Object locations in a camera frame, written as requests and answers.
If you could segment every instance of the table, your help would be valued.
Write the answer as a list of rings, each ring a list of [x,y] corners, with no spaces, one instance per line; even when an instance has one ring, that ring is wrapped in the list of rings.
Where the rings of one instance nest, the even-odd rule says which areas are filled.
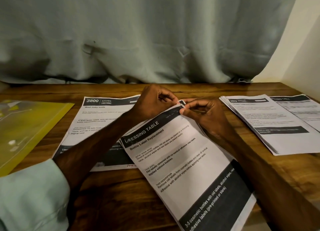
[[[74,107],[39,142],[13,172],[49,159],[58,147],[84,96],[123,98],[140,94],[145,84],[68,84],[24,85],[6,89],[0,100],[71,102]],[[282,83],[251,84],[164,84],[178,98],[214,98],[219,96],[267,94],[291,96],[300,92]],[[232,126],[259,157],[270,164],[292,188],[320,207],[320,154],[273,156],[255,134],[226,106]],[[70,230],[179,230],[162,201],[138,169],[90,173],[74,199],[74,222]],[[256,205],[248,222],[260,212]]]

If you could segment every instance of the tabletop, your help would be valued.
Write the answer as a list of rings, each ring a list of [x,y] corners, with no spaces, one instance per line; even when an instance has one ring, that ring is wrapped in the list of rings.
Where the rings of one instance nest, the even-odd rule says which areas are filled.
[[[30,100],[74,103],[74,107],[38,143],[13,172],[52,157],[82,105],[83,97],[124,98],[140,94],[145,84],[21,85],[1,92],[0,100]],[[282,83],[163,84],[178,98],[266,94],[292,96],[300,92]],[[281,178],[304,198],[320,206],[320,154],[273,156],[257,136],[225,105],[226,116],[244,141],[272,166]],[[179,230],[155,191],[138,169],[90,173],[71,198],[70,230]],[[256,205],[251,213],[260,208]]]

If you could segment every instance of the gray curtain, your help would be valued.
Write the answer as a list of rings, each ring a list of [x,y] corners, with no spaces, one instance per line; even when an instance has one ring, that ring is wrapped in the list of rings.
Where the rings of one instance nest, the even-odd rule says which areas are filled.
[[[0,0],[0,81],[250,80],[294,1]]]

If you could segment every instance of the light green sleeve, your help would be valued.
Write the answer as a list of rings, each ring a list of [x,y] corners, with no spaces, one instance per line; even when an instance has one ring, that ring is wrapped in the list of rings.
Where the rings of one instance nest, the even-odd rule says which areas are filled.
[[[52,159],[0,178],[0,231],[65,231],[69,184]]]

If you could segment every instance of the person's left hand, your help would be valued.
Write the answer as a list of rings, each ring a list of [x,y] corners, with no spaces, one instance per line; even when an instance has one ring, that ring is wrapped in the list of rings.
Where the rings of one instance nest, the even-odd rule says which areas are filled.
[[[143,89],[140,98],[129,113],[142,122],[156,117],[177,103],[178,98],[169,89],[151,84]]]

